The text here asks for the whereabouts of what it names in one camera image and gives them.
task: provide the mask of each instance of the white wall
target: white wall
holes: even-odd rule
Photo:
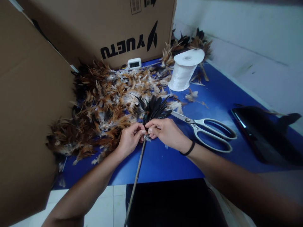
[[[303,6],[178,0],[174,26],[177,38],[204,30],[222,71],[273,110],[303,115]]]

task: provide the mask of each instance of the person's right hand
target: person's right hand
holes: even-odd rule
[[[187,138],[172,119],[152,119],[146,125],[149,134],[154,134],[167,146],[182,153],[188,152],[192,141]]]

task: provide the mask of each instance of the yuetu logo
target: yuetu logo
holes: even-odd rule
[[[149,33],[149,36],[147,39],[147,51],[150,50],[153,43],[155,45],[155,48],[157,48],[157,40],[158,40],[158,36],[156,33],[157,24],[158,24],[158,21],[156,21],[151,32]],[[135,40],[135,38],[129,38],[126,41],[125,40],[120,41],[117,43],[117,47],[118,47],[119,52],[116,52],[116,48],[115,48],[114,44],[110,45],[111,53],[110,53],[110,50],[108,49],[108,47],[101,48],[100,51],[101,51],[102,58],[106,59],[106,57],[110,58],[110,57],[116,56],[118,54],[123,54],[125,52],[129,52],[130,50],[135,50],[136,49],[136,40]],[[137,44],[137,49],[140,47],[145,47],[145,43],[143,40],[143,34],[141,34],[139,36],[139,42]]]

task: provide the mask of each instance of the cardboard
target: cardboard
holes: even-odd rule
[[[45,209],[56,173],[48,125],[71,117],[69,64],[29,20],[0,1],[0,226]]]
[[[176,0],[17,0],[63,57],[75,66],[93,57],[112,68],[162,56]]]

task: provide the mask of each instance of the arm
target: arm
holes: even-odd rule
[[[191,147],[188,139],[171,119],[153,119],[148,132],[182,153]],[[208,181],[258,224],[303,226],[303,208],[272,190],[258,175],[195,144],[187,156]]]
[[[133,152],[144,134],[146,131],[140,123],[123,129],[117,149],[68,190],[42,226],[83,226],[84,215],[105,190],[114,170]]]

